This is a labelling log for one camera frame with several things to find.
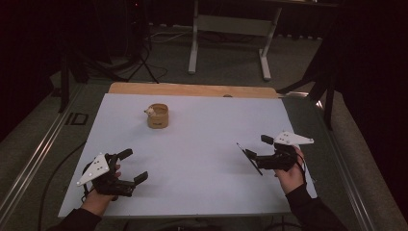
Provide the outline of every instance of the gray carpet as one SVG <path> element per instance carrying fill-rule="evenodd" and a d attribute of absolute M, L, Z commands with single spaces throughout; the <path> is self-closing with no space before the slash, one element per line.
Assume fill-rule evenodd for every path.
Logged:
<path fill-rule="evenodd" d="M 166 40 L 168 37 L 154 37 L 155 41 Z M 189 75 L 188 64 L 191 49 L 191 39 L 175 38 L 166 42 L 153 43 L 147 62 L 155 76 L 167 74 L 159 79 L 162 83 L 253 86 L 283 88 L 299 80 L 316 50 L 319 40 L 276 38 L 269 49 L 268 62 L 272 80 L 265 82 L 262 78 L 258 51 L 264 40 L 255 38 L 247 43 L 216 43 L 201 39 L 198 49 L 197 70 Z M 129 77 L 134 69 L 121 71 L 120 75 Z M 151 82 L 148 72 L 142 67 L 133 77 L 132 82 Z M 37 230 L 40 199 L 46 181 L 57 164 L 75 147 L 84 142 L 89 134 L 92 122 L 97 114 L 103 94 L 109 89 L 111 81 L 96 73 L 92 75 L 87 85 L 77 86 L 77 97 L 64 115 L 58 115 L 59 99 L 47 97 L 41 104 L 0 144 L 0 178 L 3 187 L 1 198 L 5 198 L 12 187 L 14 179 L 20 170 L 35 153 L 41 140 L 52 127 L 56 119 L 65 123 L 70 113 L 89 115 L 86 125 L 64 125 L 49 148 L 46 157 L 33 177 L 31 184 L 22 195 L 13 210 L 10 219 L 3 230 Z M 307 85 L 299 91 L 308 91 L 312 85 Z M 304 146 L 312 177 L 317 180 L 315 187 L 318 194 L 333 209 L 349 230 L 365 230 L 360 227 L 355 212 L 349 202 L 349 195 L 344 189 L 344 181 L 339 174 L 335 153 L 332 146 L 338 146 L 342 158 L 350 171 L 358 193 L 364 200 L 366 209 L 372 218 L 375 230 L 408 230 L 381 174 L 373 161 L 357 126 L 346 109 L 342 96 L 335 95 L 333 111 L 333 132 L 321 127 L 321 117 L 317 110 L 312 110 L 308 100 L 287 99 L 285 103 L 291 115 L 295 132 L 311 135 L 318 145 Z M 57 218 L 66 187 L 72 172 L 76 167 L 82 148 L 76 151 L 58 170 L 47 192 L 42 227 L 49 227 L 59 222 Z M 286 220 L 295 222 L 291 215 Z M 264 218 L 217 218 L 207 221 L 222 224 L 224 230 L 262 230 L 271 220 Z M 131 222 L 132 230 L 143 230 L 143 227 L 161 223 L 161 219 L 136 219 Z M 126 219 L 104 219 L 97 230 L 122 230 Z M 297 230 L 287 227 L 285 230 Z"/>

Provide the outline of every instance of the black curtain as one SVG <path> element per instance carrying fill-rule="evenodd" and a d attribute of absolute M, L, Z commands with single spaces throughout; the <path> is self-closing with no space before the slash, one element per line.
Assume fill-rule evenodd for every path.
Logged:
<path fill-rule="evenodd" d="M 49 92 L 49 76 L 59 69 L 50 28 L 59 16 L 51 1 L 7 1 L 0 14 L 0 141 Z"/>
<path fill-rule="evenodd" d="M 400 210 L 408 219 L 405 94 L 408 4 L 349 1 L 323 40 L 305 78 L 340 73 L 341 92 Z"/>

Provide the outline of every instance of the table surface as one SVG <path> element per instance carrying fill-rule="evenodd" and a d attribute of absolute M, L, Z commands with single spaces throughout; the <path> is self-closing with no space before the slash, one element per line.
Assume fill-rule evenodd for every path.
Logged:
<path fill-rule="evenodd" d="M 233 97 L 220 97 L 225 94 Z M 152 130 L 142 110 L 158 100 L 169 106 L 170 123 L 166 129 Z M 75 183 L 85 164 L 99 151 L 118 153 L 129 147 L 135 154 L 122 161 L 122 177 L 129 180 L 147 170 L 149 178 L 136 187 L 133 197 L 121 197 L 110 206 L 107 217 L 289 213 L 273 171 L 262 170 L 261 176 L 236 146 L 239 141 L 244 148 L 270 155 L 272 149 L 260 141 L 260 135 L 276 136 L 283 129 L 293 130 L 271 88 L 112 84 L 59 216 L 79 206 L 82 189 Z M 308 184 L 308 191 L 316 196 L 313 184 Z"/>

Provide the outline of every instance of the white table frame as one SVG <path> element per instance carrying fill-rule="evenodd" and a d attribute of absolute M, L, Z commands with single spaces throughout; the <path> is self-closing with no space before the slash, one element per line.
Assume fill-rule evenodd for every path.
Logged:
<path fill-rule="evenodd" d="M 92 158 L 94 157 L 94 153 L 98 153 L 103 151 L 104 153 L 117 153 L 118 151 L 122 151 L 123 147 L 132 148 L 135 151 L 135 155 L 128 158 L 125 162 L 122 163 L 122 177 L 124 180 L 129 180 L 134 177 L 134 174 L 142 173 L 143 171 L 149 171 L 149 179 L 146 182 L 143 182 L 140 186 L 138 186 L 137 190 L 134 191 L 134 196 L 132 198 L 129 197 L 121 197 L 113 206 L 110 206 L 108 211 L 106 212 L 106 217 L 112 218 L 185 218 L 185 217 L 229 217 L 229 216 L 259 216 L 259 215 L 270 215 L 270 214 L 284 214 L 288 213 L 289 207 L 286 202 L 286 199 L 281 191 L 278 181 L 276 178 L 273 177 L 273 173 L 271 171 L 263 170 L 264 175 L 261 176 L 258 174 L 256 169 L 249 164 L 247 159 L 243 156 L 241 151 L 236 147 L 234 144 L 235 142 L 239 141 L 240 144 L 246 148 L 250 148 L 258 153 L 269 153 L 270 146 L 264 145 L 259 141 L 259 134 L 272 134 L 279 133 L 282 129 L 289 129 L 291 130 L 292 126 L 290 123 L 284 122 L 286 121 L 285 118 L 281 117 L 281 119 L 277 119 L 279 124 L 271 125 L 265 124 L 262 127 L 258 127 L 254 129 L 255 126 L 258 126 L 259 119 L 255 119 L 255 124 L 249 125 L 250 121 L 254 121 L 254 119 L 239 119 L 240 122 L 237 124 L 245 124 L 245 129 L 243 130 L 241 126 L 235 126 L 234 124 L 229 123 L 229 127 L 231 129 L 227 129 L 229 134 L 233 134 L 233 136 L 220 134 L 219 128 L 225 122 L 230 121 L 230 117 L 242 117 L 243 115 L 241 107 L 243 107 L 242 103 L 247 106 L 244 108 L 247 109 L 248 112 L 257 112 L 254 116 L 265 115 L 264 110 L 271 106 L 272 101 L 271 98 L 276 98 L 276 92 L 274 89 L 271 88 L 252 88 L 252 87 L 226 87 L 226 86 L 183 86 L 183 85 L 171 85 L 171 84 L 160 84 L 160 85 L 153 85 L 153 84 L 130 84 L 130 83 L 116 83 L 111 86 L 109 91 L 108 98 L 112 105 L 111 107 L 105 107 L 104 102 L 102 102 L 100 110 L 98 112 L 98 116 L 94 121 L 92 129 L 89 134 L 89 139 L 87 145 L 84 148 L 83 154 L 79 161 L 78 167 L 74 172 L 74 176 L 71 179 L 70 186 L 67 190 L 65 195 L 65 199 L 63 202 L 62 209 L 60 210 L 59 217 L 65 217 L 73 208 L 77 208 L 80 206 L 79 197 L 82 194 L 81 189 L 78 189 L 76 186 L 76 182 L 82 175 L 82 166 L 86 163 L 89 163 Z M 121 93 L 121 95 L 113 97 L 112 95 Z M 132 96 L 132 99 L 125 96 L 125 94 L 137 94 L 138 96 Z M 234 96 L 234 98 L 223 98 L 221 99 L 220 96 L 224 94 L 230 94 Z M 186 98 L 185 100 L 189 101 L 186 105 L 184 103 L 180 103 L 180 96 L 184 95 Z M 205 97 L 197 97 L 191 98 L 188 95 L 195 95 L 195 96 L 204 96 Z M 143 105 L 150 105 L 154 102 L 164 102 L 171 105 L 171 116 L 172 116 L 172 126 L 170 125 L 163 131 L 152 131 L 151 129 L 147 128 L 145 124 L 145 114 L 142 111 L 145 107 Z M 219 110 L 213 108 L 214 105 L 218 105 L 219 108 L 230 108 L 228 105 L 234 104 L 236 106 L 232 107 L 232 111 L 227 110 L 224 112 L 223 115 L 228 115 L 228 113 L 232 113 L 232 115 L 220 116 L 216 115 L 217 119 L 211 118 L 208 114 L 204 114 L 205 116 L 201 116 L 199 121 L 202 124 L 212 124 L 217 123 L 216 126 L 206 126 L 205 129 L 195 128 L 187 133 L 184 133 L 184 137 L 190 137 L 190 134 L 194 134 L 192 131 L 202 131 L 200 134 L 204 134 L 204 131 L 210 131 L 211 136 L 204 136 L 198 138 L 199 141 L 204 142 L 194 142 L 191 139 L 188 139 L 193 142 L 186 142 L 186 139 L 183 136 L 175 136 L 170 137 L 168 132 L 191 129 L 191 126 L 182 126 L 180 121 L 189 121 L 189 118 L 193 116 L 183 116 L 191 112 L 197 112 L 197 110 L 192 109 L 199 109 L 201 112 L 218 112 Z M 281 108 L 280 103 L 275 102 L 274 107 Z M 268 112 L 273 112 L 276 114 L 278 111 L 281 110 L 271 110 L 268 109 Z M 117 120 L 117 114 L 112 114 L 112 112 L 122 112 L 120 116 L 120 120 Z M 274 118 L 278 118 L 280 115 L 279 113 L 276 115 L 270 115 Z M 125 120 L 132 121 L 126 123 L 125 126 L 119 126 L 122 121 Z M 103 123 L 109 124 L 110 128 L 100 127 L 97 124 L 101 124 L 101 121 L 118 121 L 118 123 Z M 250 130 L 252 133 L 256 130 L 253 135 L 248 136 Z M 134 133 L 134 135 L 128 136 L 128 132 Z M 238 138 L 237 135 L 241 134 L 242 132 L 245 133 L 244 139 Z M 145 146 L 145 139 L 139 137 L 136 139 L 136 134 L 142 134 L 143 137 L 148 136 L 152 138 L 159 138 L 162 136 L 161 139 L 156 140 L 154 143 L 157 145 L 148 145 Z M 227 139 L 228 141 L 222 142 L 221 149 L 222 152 L 210 150 L 208 143 L 219 145 L 219 137 L 222 139 Z M 182 139 L 182 141 L 170 141 L 171 139 Z M 169 150 L 174 150 L 174 147 L 171 148 L 173 145 L 172 143 L 183 143 L 182 149 L 183 151 L 176 151 L 173 154 L 169 154 Z M 166 151 L 159 151 L 154 150 L 154 148 L 166 147 Z M 193 160 L 191 165 L 194 166 L 194 169 L 188 170 L 187 168 L 190 165 L 181 164 L 179 160 L 186 159 L 186 153 L 200 153 L 200 154 L 189 154 L 189 158 Z M 167 158 L 165 162 L 157 162 L 151 161 L 154 158 Z M 146 164 L 146 160 L 150 160 L 149 162 L 151 165 Z M 185 172 L 195 172 L 193 175 L 188 175 L 186 178 Z M 210 173 L 216 174 L 213 178 L 208 178 Z M 177 176 L 172 176 L 168 179 L 165 179 L 166 176 L 170 174 L 177 174 Z M 242 184 L 240 182 L 245 182 L 245 187 L 241 187 Z M 208 193 L 206 189 L 208 184 L 213 188 Z M 192 188 L 189 189 L 189 193 L 185 194 L 184 196 L 180 197 L 178 195 L 183 194 L 186 189 L 183 189 L 186 186 L 194 186 L 195 190 L 191 191 Z M 224 186 L 232 187 L 229 190 L 225 190 Z M 310 193 L 313 196 L 316 196 L 316 193 L 313 188 L 310 188 Z M 180 204 L 188 204 L 187 207 L 180 207 Z"/>
<path fill-rule="evenodd" d="M 251 36 L 265 36 L 267 39 L 266 44 L 264 48 L 259 49 L 259 58 L 261 61 L 264 80 L 270 81 L 271 76 L 267 53 L 281 12 L 282 8 L 277 8 L 272 21 L 205 15 L 198 12 L 198 0 L 194 0 L 194 18 L 192 22 L 192 46 L 189 62 L 189 74 L 194 74 L 196 70 L 198 54 L 197 34 L 198 30 L 202 30 Z"/>

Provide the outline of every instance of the black cable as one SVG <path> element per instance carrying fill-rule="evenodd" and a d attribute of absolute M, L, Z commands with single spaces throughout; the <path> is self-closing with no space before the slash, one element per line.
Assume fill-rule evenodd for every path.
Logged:
<path fill-rule="evenodd" d="M 89 168 L 89 166 L 92 165 L 92 162 L 90 162 L 89 164 L 87 164 L 84 168 L 84 170 L 82 171 L 82 175 L 85 174 L 85 172 L 87 171 L 87 169 Z M 81 201 L 84 203 L 85 198 L 87 198 L 88 194 L 91 192 L 92 190 L 88 190 L 87 184 L 84 184 L 84 196 L 82 196 Z"/>
<path fill-rule="evenodd" d="M 212 43 L 224 43 L 224 42 L 248 43 L 248 42 L 251 42 L 252 40 L 254 40 L 256 38 L 256 36 L 244 35 L 244 36 L 241 36 L 238 39 L 231 39 L 231 38 L 228 38 L 225 34 L 218 33 L 218 32 L 205 32 L 205 33 L 202 33 L 202 34 L 217 36 L 218 39 L 211 39 L 211 38 L 206 38 L 204 36 L 199 36 L 200 39 L 204 39 L 204 40 L 207 40 L 208 42 L 212 42 Z"/>
<path fill-rule="evenodd" d="M 307 166 L 306 166 L 306 162 L 305 159 L 300 156 L 299 154 L 297 154 L 297 156 L 300 157 L 300 159 L 302 159 L 303 165 L 304 167 L 299 163 L 299 161 L 296 161 L 296 164 L 300 167 L 300 169 L 302 170 L 302 176 L 303 176 L 303 183 L 306 184 L 306 170 L 307 170 Z"/>
<path fill-rule="evenodd" d="M 163 74 L 160 75 L 159 77 L 156 77 L 156 79 L 161 79 L 162 77 L 166 76 L 167 73 L 168 73 L 168 70 L 167 70 L 166 68 L 164 68 L 164 67 L 159 67 L 159 66 L 155 66 L 155 65 L 152 65 L 152 64 L 148 64 L 148 65 L 151 66 L 151 67 L 158 68 L 158 69 L 162 69 L 162 70 L 165 71 L 165 73 L 163 73 Z"/>
<path fill-rule="evenodd" d="M 269 231 L 269 230 L 272 230 L 272 229 L 278 228 L 278 227 L 281 227 L 282 228 L 281 230 L 285 230 L 286 226 L 291 226 L 291 227 L 302 229 L 301 225 L 298 225 L 298 224 L 295 224 L 295 223 L 290 223 L 290 222 L 285 222 L 284 216 L 282 216 L 281 222 L 279 222 L 279 223 L 273 223 L 273 217 L 272 217 L 272 221 L 270 222 L 270 225 L 268 225 L 264 229 L 264 231 Z"/>
<path fill-rule="evenodd" d="M 146 52 L 147 52 L 147 55 L 146 55 L 146 58 L 145 58 L 145 60 L 147 61 L 147 59 L 149 58 L 149 56 L 150 56 L 150 52 L 149 52 L 149 50 L 147 49 L 147 47 L 145 47 L 145 45 L 143 45 L 142 46 L 145 50 L 146 50 Z M 140 59 L 141 61 L 143 61 L 143 58 L 142 58 L 142 56 L 141 56 L 141 54 L 138 54 L 138 58 L 135 58 L 136 60 L 137 59 Z M 143 62 L 141 62 L 141 64 L 140 63 L 137 63 L 137 64 L 134 64 L 134 66 L 131 66 L 130 68 L 128 68 L 127 70 L 124 70 L 123 72 L 120 72 L 120 73 L 117 73 L 117 75 L 122 75 L 122 74 L 124 74 L 124 73 L 127 73 L 127 72 L 129 72 L 129 71 L 131 71 L 133 68 L 135 68 L 136 67 L 136 70 L 134 70 L 131 74 L 130 74 L 130 77 L 129 78 L 127 78 L 127 79 L 125 79 L 126 80 L 126 82 L 130 82 L 130 80 L 133 78 L 133 76 L 141 69 L 141 67 L 142 66 L 144 66 L 144 64 L 143 64 Z M 92 66 L 90 66 L 90 65 L 88 65 L 88 68 L 89 69 L 94 69 Z"/>
<path fill-rule="evenodd" d="M 45 185 L 44 191 L 42 192 L 42 197 L 41 197 L 41 201 L 39 204 L 39 215 L 38 215 L 38 231 L 41 231 L 41 222 L 42 222 L 42 210 L 44 208 L 44 201 L 45 201 L 45 196 L 47 195 L 47 191 L 48 188 L 51 184 L 52 179 L 54 178 L 55 173 L 57 173 L 57 171 L 60 169 L 60 167 L 63 165 L 63 163 L 70 157 L 72 156 L 76 151 L 78 151 L 78 149 L 80 149 L 82 146 L 84 146 L 86 143 L 86 141 L 84 141 L 83 143 L 81 143 L 79 146 L 77 146 L 72 152 L 70 152 L 58 165 L 57 167 L 54 169 L 54 171 L 52 172 L 50 178 L 47 181 L 47 184 Z"/>
<path fill-rule="evenodd" d="M 130 59 L 126 63 L 105 66 L 105 68 L 108 69 L 108 70 L 112 70 L 112 71 L 118 71 L 118 70 L 122 70 L 122 69 L 125 69 L 125 68 L 128 68 L 128 67 L 131 67 L 137 61 L 138 61 L 138 57 L 135 56 L 135 55 L 132 55 L 130 57 Z"/>
<path fill-rule="evenodd" d="M 82 60 L 82 62 L 88 63 L 88 65 L 91 68 L 96 69 L 97 71 L 99 71 L 100 73 L 105 75 L 106 77 L 108 77 L 108 78 L 110 78 L 110 79 L 112 79 L 114 81 L 118 81 L 118 82 L 128 82 L 127 79 L 121 78 L 121 77 L 113 74 L 110 70 L 106 69 L 103 65 L 99 64 L 97 61 L 87 57 L 81 51 L 74 50 L 74 52 L 75 52 L 75 55 L 78 56 L 78 58 Z"/>
<path fill-rule="evenodd" d="M 116 70 L 115 73 L 116 73 L 117 75 L 121 76 L 121 75 L 124 75 L 124 74 L 126 74 L 126 73 L 129 73 L 130 71 L 132 71 L 133 69 L 139 67 L 140 65 L 141 65 L 141 64 L 139 64 L 139 63 L 135 63 L 135 64 L 133 64 L 132 66 L 130 66 L 129 68 L 123 69 L 122 71 Z"/>
<path fill-rule="evenodd" d="M 150 77 L 152 77 L 152 79 L 156 82 L 156 84 L 160 84 L 159 80 L 153 75 L 153 72 L 151 71 L 151 69 L 149 68 L 148 64 L 146 63 L 147 59 L 150 56 L 150 52 L 147 49 L 147 47 L 143 46 L 143 48 L 146 50 L 147 52 L 147 56 L 144 59 L 141 55 L 140 55 L 140 59 L 141 59 L 141 65 L 130 75 L 128 81 L 130 81 L 130 79 L 133 78 L 133 76 L 136 74 L 136 72 L 139 71 L 139 69 L 144 65 L 144 67 L 146 67 L 147 71 L 149 72 Z"/>

